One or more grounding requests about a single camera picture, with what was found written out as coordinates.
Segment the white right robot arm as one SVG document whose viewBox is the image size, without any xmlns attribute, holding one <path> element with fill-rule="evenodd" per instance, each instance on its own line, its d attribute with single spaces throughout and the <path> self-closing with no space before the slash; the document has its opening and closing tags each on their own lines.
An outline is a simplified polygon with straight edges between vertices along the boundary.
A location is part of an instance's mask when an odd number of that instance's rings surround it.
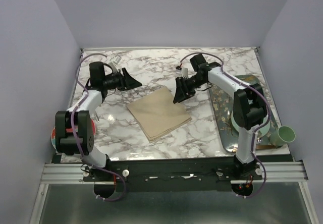
<svg viewBox="0 0 323 224">
<path fill-rule="evenodd" d="M 257 168 L 255 154 L 259 129 L 271 119 L 270 105 L 260 84 L 248 84 L 224 70 L 224 62 L 208 63 L 204 52 L 190 53 L 195 75 L 189 77 L 185 70 L 175 79 L 176 92 L 173 103 L 192 98 L 203 84 L 218 86 L 233 99 L 233 118 L 238 125 L 238 150 L 234 156 L 233 176 L 244 179 Z"/>
</svg>

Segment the beige linen napkin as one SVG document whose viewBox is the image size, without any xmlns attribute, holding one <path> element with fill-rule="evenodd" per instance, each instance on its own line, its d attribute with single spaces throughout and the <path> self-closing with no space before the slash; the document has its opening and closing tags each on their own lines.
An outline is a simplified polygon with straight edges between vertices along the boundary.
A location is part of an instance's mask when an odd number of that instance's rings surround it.
<svg viewBox="0 0 323 224">
<path fill-rule="evenodd" d="M 165 86 L 127 104 L 127 108 L 149 142 L 163 137 L 191 120 L 182 104 L 173 103 L 173 95 Z"/>
</svg>

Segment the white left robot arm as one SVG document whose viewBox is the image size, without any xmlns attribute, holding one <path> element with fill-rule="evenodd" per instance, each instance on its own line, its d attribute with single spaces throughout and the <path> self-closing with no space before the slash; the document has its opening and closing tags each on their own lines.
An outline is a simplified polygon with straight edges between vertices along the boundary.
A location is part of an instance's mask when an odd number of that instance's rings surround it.
<svg viewBox="0 0 323 224">
<path fill-rule="evenodd" d="M 128 91 L 142 86 L 126 68 L 105 73 L 103 62 L 89 64 L 90 78 L 83 88 L 81 98 L 66 111 L 55 115 L 55 148 L 65 155 L 79 154 L 83 162 L 95 168 L 94 174 L 101 181 L 107 181 L 112 169 L 106 163 L 109 157 L 94 146 L 91 116 L 108 96 L 109 90 Z"/>
</svg>

